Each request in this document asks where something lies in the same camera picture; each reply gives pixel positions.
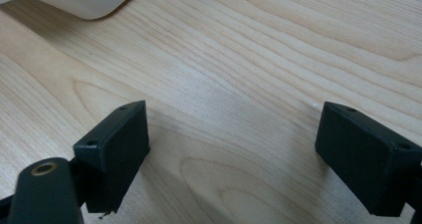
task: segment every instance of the light wood surface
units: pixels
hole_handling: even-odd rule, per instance
[[[422,0],[130,0],[84,21],[0,6],[0,198],[146,100],[151,153],[86,223],[409,223],[370,216],[317,156],[324,101],[422,143]]]

